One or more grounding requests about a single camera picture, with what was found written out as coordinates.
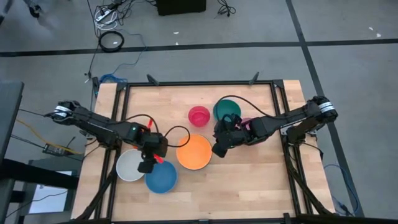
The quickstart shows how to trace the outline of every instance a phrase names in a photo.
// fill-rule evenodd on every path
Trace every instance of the dark green bowl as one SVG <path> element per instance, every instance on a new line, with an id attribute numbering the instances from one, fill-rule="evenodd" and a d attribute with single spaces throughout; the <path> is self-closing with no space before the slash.
<path id="1" fill-rule="evenodd" d="M 217 106 L 218 119 L 216 116 L 216 105 L 213 107 L 213 116 L 216 120 L 223 118 L 225 114 L 237 114 L 241 115 L 241 108 L 237 103 L 232 100 L 221 100 Z"/>

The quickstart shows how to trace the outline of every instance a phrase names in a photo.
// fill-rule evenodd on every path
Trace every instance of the concrete floor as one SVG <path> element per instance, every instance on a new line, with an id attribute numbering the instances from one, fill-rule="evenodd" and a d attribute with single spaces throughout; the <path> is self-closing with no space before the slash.
<path id="1" fill-rule="evenodd" d="M 26 5 L 14 1 L 0 25 L 0 52 L 93 49 L 96 37 L 85 1 L 38 0 L 44 10 L 37 20 Z M 90 0 L 92 8 L 102 0 Z M 228 0 L 237 9 L 230 18 L 216 16 L 215 0 L 207 0 L 203 13 L 160 17 L 144 3 L 133 7 L 121 28 L 141 33 L 148 46 L 225 44 L 233 42 L 298 42 L 285 1 Z M 388 0 L 293 0 L 307 41 L 371 40 L 398 38 L 397 1 Z M 125 47 L 141 46 L 137 37 L 125 36 Z M 325 95 L 340 117 L 336 127 L 349 168 L 367 217 L 398 219 L 398 181 L 394 174 L 398 154 L 394 130 L 398 125 L 398 44 L 310 47 Z M 112 72 L 120 63 L 135 61 L 139 53 L 98 54 L 93 75 Z M 25 83 L 21 108 L 46 113 L 57 101 L 78 100 L 90 104 L 91 85 L 84 83 L 92 54 L 3 57 L 0 78 Z M 135 67 L 122 67 L 117 76 L 145 82 L 146 74 L 159 81 L 298 79 L 306 98 L 315 95 L 301 47 L 251 47 L 144 52 Z M 83 151 L 85 139 L 77 128 L 60 126 L 49 119 L 20 112 L 18 117 L 35 126 L 44 138 Z M 13 134 L 41 144 L 28 129 L 16 124 Z M 337 164 L 327 128 L 320 131 L 318 145 L 324 164 Z M 7 158 L 27 162 L 50 157 L 26 143 L 11 139 Z M 349 205 L 341 172 L 326 170 L 332 194 Z M 27 217 L 26 223 L 67 220 L 68 212 Z M 13 223 L 13 217 L 7 223 Z"/>

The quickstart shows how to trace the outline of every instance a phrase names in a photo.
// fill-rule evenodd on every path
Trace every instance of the wooden table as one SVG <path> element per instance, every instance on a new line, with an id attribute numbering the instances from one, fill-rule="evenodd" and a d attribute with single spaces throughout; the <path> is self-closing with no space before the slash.
<path id="1" fill-rule="evenodd" d="M 284 85 L 291 110 L 305 104 L 298 80 L 286 80 Z M 115 91 L 116 84 L 101 85 L 96 113 L 111 117 Z M 127 117 L 146 113 L 156 120 L 162 133 L 172 126 L 182 125 L 191 133 L 201 134 L 214 144 L 212 135 L 215 120 L 211 118 L 204 128 L 194 128 L 188 121 L 188 111 L 195 105 L 202 105 L 212 111 L 219 98 L 230 94 L 242 96 L 264 112 L 275 115 L 269 85 L 220 85 L 131 88 Z M 123 98 L 124 93 L 121 93 L 118 118 Z M 243 118 L 260 116 L 247 103 L 238 99 L 236 102 L 242 109 Z M 144 125 L 148 123 L 147 118 L 137 118 L 134 121 Z M 182 129 L 173 130 L 167 136 L 169 144 L 178 145 L 179 139 L 185 135 Z M 314 138 L 309 136 L 306 141 L 317 145 Z M 86 153 L 95 147 L 96 144 L 88 146 Z M 122 153 L 128 149 L 132 149 L 132 146 L 123 144 Z M 334 212 L 319 152 L 306 145 L 302 145 L 300 151 L 308 186 L 324 206 Z M 102 148 L 85 159 L 72 218 L 82 213 L 97 192 L 103 159 Z M 213 154 L 210 163 L 200 170 L 182 167 L 177 161 L 174 148 L 169 148 L 165 159 L 178 170 L 175 188 L 167 194 L 159 195 L 148 190 L 144 178 L 136 182 L 118 179 L 112 221 L 280 218 L 285 212 L 294 217 L 279 133 L 255 146 L 230 149 L 223 159 Z M 302 193 L 300 187 L 297 188 L 301 208 L 305 212 Z M 103 216 L 106 214 L 108 196 L 109 189 L 104 196 Z"/>

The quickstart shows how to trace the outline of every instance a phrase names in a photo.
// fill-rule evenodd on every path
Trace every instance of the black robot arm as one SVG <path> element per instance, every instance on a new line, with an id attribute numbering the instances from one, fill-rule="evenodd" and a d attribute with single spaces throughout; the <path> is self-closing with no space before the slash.
<path id="1" fill-rule="evenodd" d="M 242 144 L 251 146 L 267 140 L 279 129 L 286 129 L 288 142 L 299 144 L 305 133 L 318 130 L 325 124 L 333 122 L 338 114 L 324 96 L 314 96 L 301 108 L 278 116 L 265 115 L 242 122 L 236 114 L 224 115 L 215 126 L 216 143 L 212 151 L 224 157 L 228 149 Z"/>
<path id="2" fill-rule="evenodd" d="M 142 151 L 144 162 L 138 171 L 151 173 L 156 164 L 155 155 L 165 157 L 167 138 L 160 133 L 152 133 L 146 126 L 128 121 L 115 121 L 80 106 L 77 101 L 61 101 L 53 113 L 48 115 L 54 122 L 74 125 L 96 137 L 100 145 L 108 149 L 121 147 L 122 141 L 136 146 Z"/>

